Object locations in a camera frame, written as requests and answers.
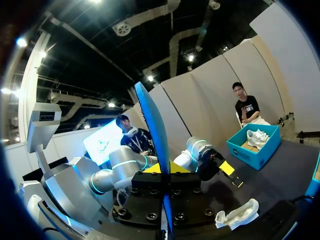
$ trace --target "blue glowing panel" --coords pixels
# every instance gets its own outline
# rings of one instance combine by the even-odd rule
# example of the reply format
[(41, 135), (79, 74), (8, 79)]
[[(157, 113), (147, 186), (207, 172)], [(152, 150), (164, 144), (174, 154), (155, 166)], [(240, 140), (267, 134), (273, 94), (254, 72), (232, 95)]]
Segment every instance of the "blue glowing panel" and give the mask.
[(109, 161), (109, 154), (120, 146), (122, 137), (122, 129), (113, 120), (84, 139), (83, 144), (92, 161), (100, 166)]

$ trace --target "person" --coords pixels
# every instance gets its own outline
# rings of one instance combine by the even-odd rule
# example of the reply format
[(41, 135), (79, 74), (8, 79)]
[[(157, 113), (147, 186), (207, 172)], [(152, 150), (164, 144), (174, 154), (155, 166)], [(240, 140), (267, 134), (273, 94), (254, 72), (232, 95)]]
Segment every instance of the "person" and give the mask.
[(155, 148), (150, 142), (152, 140), (150, 132), (132, 127), (129, 118), (125, 115), (118, 116), (115, 123), (122, 129), (121, 145), (130, 147), (137, 154), (156, 156)]
[(239, 98), (235, 104), (235, 110), (238, 113), (242, 126), (247, 124), (270, 125), (260, 116), (260, 109), (256, 98), (246, 94), (241, 82), (235, 82), (232, 85), (232, 89)]

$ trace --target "lanyard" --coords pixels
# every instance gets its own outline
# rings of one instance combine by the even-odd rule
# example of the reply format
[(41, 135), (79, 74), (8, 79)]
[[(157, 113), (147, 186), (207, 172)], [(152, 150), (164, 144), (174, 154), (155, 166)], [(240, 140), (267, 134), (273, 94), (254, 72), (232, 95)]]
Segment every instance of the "lanyard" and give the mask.
[(137, 136), (135, 136), (136, 142), (132, 138), (130, 138), (130, 139), (134, 143), (134, 145), (136, 145), (138, 147), (138, 149), (140, 149), (140, 152), (143, 152), (143, 150), (141, 148), (141, 145), (140, 145), (140, 142), (138, 141)]

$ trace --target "shoe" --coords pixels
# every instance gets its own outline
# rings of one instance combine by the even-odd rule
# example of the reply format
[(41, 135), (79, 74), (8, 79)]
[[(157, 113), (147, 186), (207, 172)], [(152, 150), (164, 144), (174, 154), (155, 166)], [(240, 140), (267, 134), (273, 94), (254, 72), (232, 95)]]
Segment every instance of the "shoe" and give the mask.
[(218, 212), (215, 216), (215, 226), (218, 229), (228, 225), (233, 231), (237, 227), (246, 225), (259, 217), (258, 209), (258, 201), (251, 198), (246, 204), (233, 210), (227, 216), (225, 211)]
[(246, 137), (248, 140), (248, 145), (257, 147), (258, 150), (260, 150), (269, 140), (269, 136), (264, 131), (260, 131), (259, 129), (257, 131), (248, 130), (246, 132)]

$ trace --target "black t-shirt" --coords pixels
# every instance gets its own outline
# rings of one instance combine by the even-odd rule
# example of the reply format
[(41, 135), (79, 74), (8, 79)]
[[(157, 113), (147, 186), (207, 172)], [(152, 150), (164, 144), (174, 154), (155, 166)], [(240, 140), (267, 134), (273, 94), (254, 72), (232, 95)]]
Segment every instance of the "black t-shirt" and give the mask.
[(150, 143), (150, 140), (152, 140), (150, 132), (138, 128), (138, 132), (132, 138), (124, 135), (120, 144), (130, 147), (137, 154), (149, 151), (150, 156), (156, 156), (155, 148)]
[(240, 122), (242, 122), (242, 110), (245, 106), (246, 118), (250, 118), (256, 111), (260, 111), (257, 100), (254, 96), (247, 96), (246, 101), (238, 100), (235, 104), (235, 110), (239, 115)]

